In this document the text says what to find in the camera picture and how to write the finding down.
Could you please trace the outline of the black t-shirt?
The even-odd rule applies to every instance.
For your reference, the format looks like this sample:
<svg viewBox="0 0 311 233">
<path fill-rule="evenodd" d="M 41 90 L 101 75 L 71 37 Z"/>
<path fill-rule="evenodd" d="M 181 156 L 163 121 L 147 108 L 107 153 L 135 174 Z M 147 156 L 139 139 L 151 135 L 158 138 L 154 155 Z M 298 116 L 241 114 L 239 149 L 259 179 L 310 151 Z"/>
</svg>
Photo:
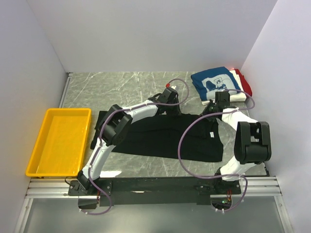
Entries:
<svg viewBox="0 0 311 233">
<path fill-rule="evenodd" d="M 224 146 L 219 137 L 218 123 L 202 119 L 183 135 L 185 129 L 198 115 L 157 115 L 131 124 L 126 138 L 113 152 L 178 158 L 178 144 L 182 140 L 181 158 L 199 162 L 220 162 Z"/>
</svg>

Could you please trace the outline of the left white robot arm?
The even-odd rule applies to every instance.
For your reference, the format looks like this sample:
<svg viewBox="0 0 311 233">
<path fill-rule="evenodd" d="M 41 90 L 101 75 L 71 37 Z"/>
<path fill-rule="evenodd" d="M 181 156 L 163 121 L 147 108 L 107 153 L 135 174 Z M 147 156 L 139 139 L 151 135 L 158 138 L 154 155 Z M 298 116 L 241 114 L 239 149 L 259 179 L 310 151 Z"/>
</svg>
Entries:
<svg viewBox="0 0 311 233">
<path fill-rule="evenodd" d="M 162 114 L 167 109 L 178 105 L 176 88 L 167 84 L 163 93 L 159 93 L 140 104 L 130 107 L 120 107 L 117 104 L 111 106 L 99 123 L 99 134 L 95 140 L 93 152 L 87 164 L 77 175 L 81 191 L 86 195 L 92 195 L 96 192 L 96 180 L 99 179 L 109 154 L 126 138 L 132 123 Z"/>
</svg>

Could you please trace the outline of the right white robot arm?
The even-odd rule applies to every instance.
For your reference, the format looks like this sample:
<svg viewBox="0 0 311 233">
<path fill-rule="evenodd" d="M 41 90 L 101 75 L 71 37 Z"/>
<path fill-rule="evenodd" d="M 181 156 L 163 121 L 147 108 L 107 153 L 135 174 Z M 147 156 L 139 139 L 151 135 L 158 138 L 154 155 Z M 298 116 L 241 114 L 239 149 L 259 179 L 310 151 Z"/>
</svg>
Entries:
<svg viewBox="0 0 311 233">
<path fill-rule="evenodd" d="M 213 188 L 223 194 L 236 187 L 241 175 L 250 168 L 270 160 L 272 155 L 270 127 L 267 122 L 254 120 L 237 107 L 230 105 L 230 93 L 218 91 L 202 112 L 211 119 L 219 119 L 231 126 L 235 134 L 234 155 L 215 175 L 221 177 L 213 181 Z"/>
</svg>

